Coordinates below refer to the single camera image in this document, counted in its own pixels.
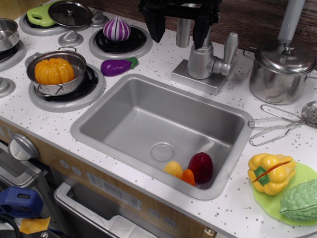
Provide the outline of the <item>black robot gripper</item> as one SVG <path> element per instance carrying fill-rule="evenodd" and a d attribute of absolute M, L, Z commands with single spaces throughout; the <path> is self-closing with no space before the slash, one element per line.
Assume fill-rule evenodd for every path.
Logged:
<path fill-rule="evenodd" d="M 141 0 L 143 14 L 151 38 L 159 43 L 165 33 L 165 17 L 194 20 L 194 49 L 203 46 L 214 21 L 218 21 L 219 0 Z"/>

